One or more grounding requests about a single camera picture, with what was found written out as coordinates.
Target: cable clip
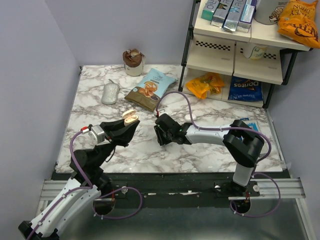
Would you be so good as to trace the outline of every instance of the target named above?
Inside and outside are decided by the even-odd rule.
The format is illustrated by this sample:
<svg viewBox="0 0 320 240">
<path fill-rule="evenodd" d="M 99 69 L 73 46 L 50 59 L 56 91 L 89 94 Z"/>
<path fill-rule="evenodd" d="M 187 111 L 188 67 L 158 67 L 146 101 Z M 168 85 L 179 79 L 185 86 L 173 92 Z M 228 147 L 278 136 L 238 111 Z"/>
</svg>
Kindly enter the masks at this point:
<svg viewBox="0 0 320 240">
<path fill-rule="evenodd" d="M 159 117 L 159 111 L 154 111 L 154 115 L 158 118 Z"/>
<path fill-rule="evenodd" d="M 89 127 L 84 126 L 83 128 L 81 128 L 82 134 L 87 134 L 88 132 L 90 132 Z"/>
</svg>

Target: cardboard box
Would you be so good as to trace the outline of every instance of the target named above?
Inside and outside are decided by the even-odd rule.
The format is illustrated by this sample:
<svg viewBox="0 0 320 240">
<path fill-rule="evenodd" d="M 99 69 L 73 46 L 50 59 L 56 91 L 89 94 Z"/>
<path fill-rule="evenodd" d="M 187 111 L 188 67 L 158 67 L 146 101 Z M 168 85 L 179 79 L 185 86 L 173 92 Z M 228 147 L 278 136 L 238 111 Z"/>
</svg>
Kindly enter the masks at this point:
<svg viewBox="0 0 320 240">
<path fill-rule="evenodd" d="M 220 0 L 208 0 L 202 10 L 201 18 L 211 21 Z"/>
<path fill-rule="evenodd" d="M 211 25 L 222 28 L 225 22 L 225 19 L 228 16 L 229 10 L 231 8 L 232 2 L 234 0 L 221 0 L 217 9 L 215 10 Z"/>
<path fill-rule="evenodd" d="M 246 0 L 246 3 L 244 5 L 244 8 L 241 14 L 241 18 L 236 28 L 237 31 L 243 32 L 243 33 L 249 32 L 252 24 L 252 19 L 254 18 L 256 5 L 257 5 L 257 0 Z"/>
<path fill-rule="evenodd" d="M 223 25 L 223 29 L 235 32 L 239 23 L 239 19 L 243 12 L 246 0 L 233 0 L 230 11 Z"/>
</svg>

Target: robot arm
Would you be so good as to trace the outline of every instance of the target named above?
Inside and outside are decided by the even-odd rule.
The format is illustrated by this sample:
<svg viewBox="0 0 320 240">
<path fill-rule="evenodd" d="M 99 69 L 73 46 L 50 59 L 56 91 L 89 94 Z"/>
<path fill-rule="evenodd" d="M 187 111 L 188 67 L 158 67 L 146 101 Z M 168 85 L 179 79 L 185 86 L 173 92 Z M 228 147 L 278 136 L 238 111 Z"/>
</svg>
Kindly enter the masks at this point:
<svg viewBox="0 0 320 240">
<path fill-rule="evenodd" d="M 116 146 L 127 147 L 129 145 L 139 123 L 140 121 L 137 119 L 126 124 L 125 119 L 122 119 L 84 127 L 82 133 L 89 133 L 97 144 L 105 140 L 109 141 L 108 144 L 96 145 L 93 149 L 74 151 L 77 162 L 93 187 L 89 186 L 71 159 L 70 167 L 74 170 L 71 178 L 59 195 L 40 215 L 32 221 L 24 221 L 20 224 L 19 230 L 22 235 L 28 240 L 59 240 L 59 236 L 68 223 L 86 205 L 92 204 L 101 195 L 112 192 L 111 180 L 106 174 L 103 174 L 100 166 L 115 151 Z"/>
<path fill-rule="evenodd" d="M 241 187 L 247 186 L 265 143 L 254 132 L 199 130 L 189 122 L 180 125 L 167 114 L 162 114 L 155 121 L 155 124 L 154 130 L 161 146 L 171 142 L 188 145 L 206 143 L 226 146 L 237 162 L 233 182 Z M 223 129 L 226 127 L 250 128 L 241 120 L 235 120 L 231 125 L 212 128 Z"/>
</svg>

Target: white container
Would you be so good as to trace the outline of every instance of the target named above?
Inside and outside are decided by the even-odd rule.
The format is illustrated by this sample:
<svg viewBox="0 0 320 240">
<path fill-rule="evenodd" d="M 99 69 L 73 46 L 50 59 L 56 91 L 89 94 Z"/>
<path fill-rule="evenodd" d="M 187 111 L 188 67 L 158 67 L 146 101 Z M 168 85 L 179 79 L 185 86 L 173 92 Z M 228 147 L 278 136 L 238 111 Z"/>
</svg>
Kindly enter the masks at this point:
<svg viewBox="0 0 320 240">
<path fill-rule="evenodd" d="M 243 55 L 247 59 L 258 60 L 264 56 L 267 48 L 267 45 L 248 42 L 243 49 Z"/>
<path fill-rule="evenodd" d="M 288 0 L 258 0 L 253 18 L 261 24 L 276 24 L 288 2 Z"/>
<path fill-rule="evenodd" d="M 146 57 L 137 49 L 129 49 L 122 54 L 125 73 L 136 77 L 144 72 Z"/>
<path fill-rule="evenodd" d="M 144 65 L 145 64 L 143 60 L 140 65 L 136 67 L 130 67 L 126 63 L 124 63 L 125 73 L 133 77 L 139 76 L 144 72 Z"/>
</svg>

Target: gray wall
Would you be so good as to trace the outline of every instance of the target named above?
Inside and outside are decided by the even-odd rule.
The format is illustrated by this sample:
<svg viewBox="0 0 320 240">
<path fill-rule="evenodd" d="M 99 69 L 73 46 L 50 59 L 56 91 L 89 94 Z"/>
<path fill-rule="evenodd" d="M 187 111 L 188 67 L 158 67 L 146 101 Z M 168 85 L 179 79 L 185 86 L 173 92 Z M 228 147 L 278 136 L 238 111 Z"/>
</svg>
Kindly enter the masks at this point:
<svg viewBox="0 0 320 240">
<path fill-rule="evenodd" d="M 36 214 L 69 118 L 79 65 L 43 0 L 0 7 L 0 235 Z"/>
<path fill-rule="evenodd" d="M 82 65 L 121 64 L 137 48 L 149 64 L 180 64 L 193 0 L 46 0 Z"/>
<path fill-rule="evenodd" d="M 319 28 L 320 17 L 316 23 Z M 302 180 L 309 214 L 320 239 L 319 60 L 318 49 L 299 53 L 288 85 L 275 88 L 269 110 L 290 173 Z"/>
</svg>

